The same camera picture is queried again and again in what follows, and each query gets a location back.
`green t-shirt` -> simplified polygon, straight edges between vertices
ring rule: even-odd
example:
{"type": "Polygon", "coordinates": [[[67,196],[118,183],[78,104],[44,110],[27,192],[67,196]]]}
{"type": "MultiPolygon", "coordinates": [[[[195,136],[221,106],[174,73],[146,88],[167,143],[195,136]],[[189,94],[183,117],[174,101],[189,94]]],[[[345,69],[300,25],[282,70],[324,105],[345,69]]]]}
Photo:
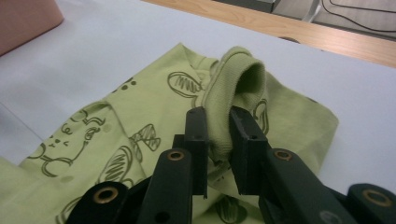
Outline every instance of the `green t-shirt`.
{"type": "Polygon", "coordinates": [[[282,86],[246,49],[216,60],[179,44],[81,108],[19,166],[0,158],[0,222],[65,223],[93,185],[134,186],[184,132],[186,112],[203,106],[208,199],[193,197],[193,223],[262,223],[258,198],[238,195],[229,169],[232,105],[251,112],[272,147],[296,152],[318,172],[338,123],[329,109],[282,86]]]}

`cartoon face print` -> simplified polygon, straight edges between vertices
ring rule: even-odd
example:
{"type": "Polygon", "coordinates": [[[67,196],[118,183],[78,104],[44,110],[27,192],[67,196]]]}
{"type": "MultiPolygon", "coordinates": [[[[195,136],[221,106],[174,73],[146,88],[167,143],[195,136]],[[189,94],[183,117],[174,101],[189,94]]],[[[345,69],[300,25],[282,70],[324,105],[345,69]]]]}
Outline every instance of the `cartoon face print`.
{"type": "Polygon", "coordinates": [[[41,162],[43,175],[56,177],[72,166],[105,123],[106,119],[90,117],[86,110],[81,110],[42,143],[28,159],[41,162]]]}

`black plastic part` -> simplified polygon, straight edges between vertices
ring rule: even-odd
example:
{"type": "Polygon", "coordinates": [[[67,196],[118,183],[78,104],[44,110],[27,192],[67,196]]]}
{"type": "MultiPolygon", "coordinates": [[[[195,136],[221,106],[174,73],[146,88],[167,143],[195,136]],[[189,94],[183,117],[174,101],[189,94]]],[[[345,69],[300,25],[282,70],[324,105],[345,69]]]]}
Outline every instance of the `black plastic part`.
{"type": "Polygon", "coordinates": [[[146,178],[128,190],[128,199],[122,208],[117,224],[136,223],[150,180],[151,177],[146,178]]]}
{"type": "Polygon", "coordinates": [[[209,136],[206,113],[203,107],[195,107],[187,112],[183,148],[192,155],[192,194],[204,195],[204,198],[206,198],[209,136]]]}
{"type": "Polygon", "coordinates": [[[263,171],[293,223],[357,223],[295,153],[271,149],[264,158],[263,171]]]}
{"type": "Polygon", "coordinates": [[[259,195],[261,192],[261,160],[270,148],[254,118],[243,108],[233,106],[230,110],[230,135],[233,151],[230,164],[240,194],[259,195]]]}
{"type": "Polygon", "coordinates": [[[341,204],[343,205],[346,209],[347,209],[347,196],[345,196],[344,194],[326,187],[327,190],[332,194],[332,196],[341,204]]]}
{"type": "Polygon", "coordinates": [[[177,148],[163,152],[151,177],[137,223],[191,223],[191,174],[189,151],[177,148]]]}
{"type": "Polygon", "coordinates": [[[266,197],[259,197],[259,207],[265,224],[292,224],[283,207],[272,203],[266,197]]]}
{"type": "Polygon", "coordinates": [[[396,196],[375,185],[357,184],[346,196],[350,213],[361,224],[396,223],[396,196]]]}
{"type": "Polygon", "coordinates": [[[66,224],[115,223],[127,199],[128,189],[118,182],[103,182],[90,188],[73,209],[66,224]]]}
{"type": "Polygon", "coordinates": [[[172,148],[184,147],[184,134],[175,134],[172,148]]]}

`printed graphic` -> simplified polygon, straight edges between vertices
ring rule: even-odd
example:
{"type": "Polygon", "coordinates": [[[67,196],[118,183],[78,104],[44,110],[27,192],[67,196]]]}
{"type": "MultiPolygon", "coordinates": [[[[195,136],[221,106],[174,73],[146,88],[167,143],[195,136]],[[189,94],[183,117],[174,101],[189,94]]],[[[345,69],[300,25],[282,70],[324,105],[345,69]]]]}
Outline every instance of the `printed graphic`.
{"type": "Polygon", "coordinates": [[[175,72],[168,76],[169,88],[184,98],[191,98],[191,107],[195,108],[199,92],[203,90],[200,82],[183,72],[175,72]]]}
{"type": "Polygon", "coordinates": [[[136,155],[139,162],[143,160],[142,145],[148,147],[151,151],[155,151],[161,143],[161,138],[156,136],[155,128],[152,124],[146,125],[138,133],[130,137],[129,140],[132,144],[133,153],[136,155]]]}
{"type": "Polygon", "coordinates": [[[223,223],[241,223],[248,216],[247,209],[239,205],[237,199],[230,196],[225,196],[219,202],[217,202],[215,206],[219,218],[221,221],[223,221],[223,223]]]}
{"type": "Polygon", "coordinates": [[[116,153],[107,162],[105,169],[100,174],[96,184],[105,181],[121,182],[128,188],[134,185],[134,181],[125,176],[131,169],[133,162],[132,150],[127,146],[117,149],[116,153]]]}
{"type": "Polygon", "coordinates": [[[267,113],[267,100],[262,99],[256,105],[256,108],[253,110],[253,118],[258,122],[262,132],[264,134],[268,134],[270,130],[270,125],[268,122],[268,113],[267,113]]]}
{"type": "MultiPolygon", "coordinates": [[[[85,110],[77,112],[71,119],[72,123],[83,122],[85,126],[90,125],[82,136],[79,147],[70,148],[69,140],[63,140],[64,136],[51,136],[45,143],[42,143],[39,149],[28,157],[30,160],[42,160],[41,172],[48,177],[56,177],[59,173],[72,166],[73,162],[79,157],[81,152],[90,143],[96,133],[101,131],[100,127],[105,124],[105,119],[97,117],[89,118],[89,114],[85,110]],[[56,150],[58,156],[52,158],[50,154],[54,154],[52,150],[56,150]]],[[[61,127],[61,133],[70,136],[73,134],[71,125],[66,122],[61,127]]]]}
{"type": "Polygon", "coordinates": [[[118,90],[122,90],[122,91],[126,91],[128,90],[130,87],[135,86],[136,85],[136,81],[134,81],[134,78],[131,77],[128,80],[126,80],[126,82],[122,83],[122,85],[120,85],[117,89],[115,89],[113,92],[114,93],[118,90]]]}

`white table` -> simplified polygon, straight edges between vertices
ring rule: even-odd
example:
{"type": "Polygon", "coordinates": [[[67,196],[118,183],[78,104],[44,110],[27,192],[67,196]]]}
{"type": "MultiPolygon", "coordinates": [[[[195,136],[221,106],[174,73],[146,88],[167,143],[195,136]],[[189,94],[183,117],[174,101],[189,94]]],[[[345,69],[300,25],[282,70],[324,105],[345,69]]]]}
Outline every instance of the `white table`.
{"type": "Polygon", "coordinates": [[[319,174],[325,185],[396,193],[396,69],[140,1],[58,3],[63,24],[0,57],[0,156],[19,163],[72,113],[179,42],[216,58],[239,45],[340,119],[319,174]]]}

